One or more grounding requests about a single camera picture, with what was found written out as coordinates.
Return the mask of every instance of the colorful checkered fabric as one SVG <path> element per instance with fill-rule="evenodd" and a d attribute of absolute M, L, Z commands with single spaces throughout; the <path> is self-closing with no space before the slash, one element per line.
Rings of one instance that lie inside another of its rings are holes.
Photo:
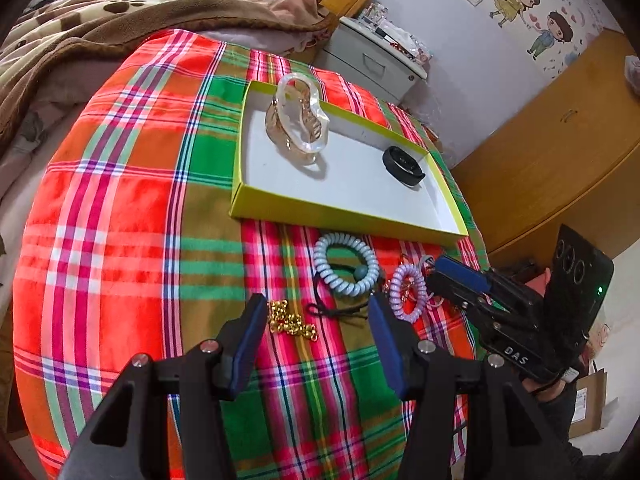
<path fill-rule="evenodd" d="M 51 477 L 133 354 L 183 354 L 237 317 L 252 292 L 318 326 L 317 342 L 265 331 L 246 390 L 223 404 L 241 479 L 394 478 L 413 406 L 386 386 L 364 320 L 310 317 L 313 228 L 228 216 L 248 81 L 291 71 L 322 97 L 422 146 L 399 108 L 340 75 L 183 30 L 156 34 L 95 94 L 54 156 L 24 232 L 14 281 L 15 363 L 28 427 Z M 440 155 L 433 156 L 470 237 L 447 254 L 486 266 L 481 237 Z M 442 248 L 364 237 L 387 273 L 401 254 Z M 353 261 L 345 250 L 337 260 Z M 335 300 L 321 288 L 331 308 Z M 448 304 L 415 324 L 474 357 L 471 327 Z M 458 399 L 455 423 L 465 420 Z M 183 478 L 177 399 L 170 399 L 172 478 Z M 454 457 L 464 452 L 463 433 Z"/>

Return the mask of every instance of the floor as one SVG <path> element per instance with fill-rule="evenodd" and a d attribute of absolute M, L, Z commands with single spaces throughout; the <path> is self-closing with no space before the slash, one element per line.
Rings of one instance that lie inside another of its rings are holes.
<path fill-rule="evenodd" d="M 640 240 L 615 258 L 614 265 L 604 301 L 611 333 L 596 358 L 598 368 L 608 373 L 605 427 L 572 440 L 585 454 L 619 450 L 640 415 L 640 367 L 629 365 L 630 349 L 640 340 L 640 316 L 636 314 L 640 301 Z M 46 480 L 31 439 L 26 436 L 14 440 L 12 446 L 36 480 Z"/>

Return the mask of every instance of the light blue coil hair tie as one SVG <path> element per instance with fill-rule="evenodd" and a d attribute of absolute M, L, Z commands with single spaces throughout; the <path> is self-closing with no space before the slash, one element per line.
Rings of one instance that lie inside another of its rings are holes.
<path fill-rule="evenodd" d="M 353 249 L 367 263 L 367 274 L 356 283 L 347 282 L 338 276 L 326 259 L 326 250 L 332 245 L 342 245 Z M 320 237 L 314 248 L 314 266 L 322 280 L 337 294 L 355 298 L 373 288 L 380 275 L 380 264 L 366 243 L 346 233 L 329 233 Z"/>

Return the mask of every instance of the cabinet handle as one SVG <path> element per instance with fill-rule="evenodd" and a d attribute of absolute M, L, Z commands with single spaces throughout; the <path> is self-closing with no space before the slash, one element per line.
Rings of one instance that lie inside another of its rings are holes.
<path fill-rule="evenodd" d="M 362 62 L 364 63 L 364 65 L 367 65 L 367 59 L 373 61 L 376 65 L 378 65 L 380 68 L 382 68 L 382 72 L 380 73 L 380 77 L 382 77 L 383 75 L 385 75 L 385 70 L 386 70 L 386 66 L 384 66 L 382 63 L 380 63 L 379 61 L 376 61 L 375 59 L 373 59 L 371 56 L 367 56 L 367 54 L 365 54 L 364 52 L 362 53 Z"/>
<path fill-rule="evenodd" d="M 575 115 L 578 113 L 578 110 L 569 110 L 567 113 L 565 113 L 561 118 L 560 118 L 560 122 L 561 123 L 565 123 L 569 120 L 569 117 L 571 117 L 572 115 Z"/>

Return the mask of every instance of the black sleeve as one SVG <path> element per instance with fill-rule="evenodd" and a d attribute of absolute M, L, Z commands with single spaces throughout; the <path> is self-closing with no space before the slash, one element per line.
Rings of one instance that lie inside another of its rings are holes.
<path fill-rule="evenodd" d="M 562 394 L 550 402 L 540 402 L 539 407 L 551 429 L 566 446 L 567 456 L 574 468 L 575 480 L 600 480 L 617 453 L 606 453 L 597 456 L 584 456 L 582 452 L 569 443 L 569 427 L 574 418 L 575 382 L 568 384 Z"/>

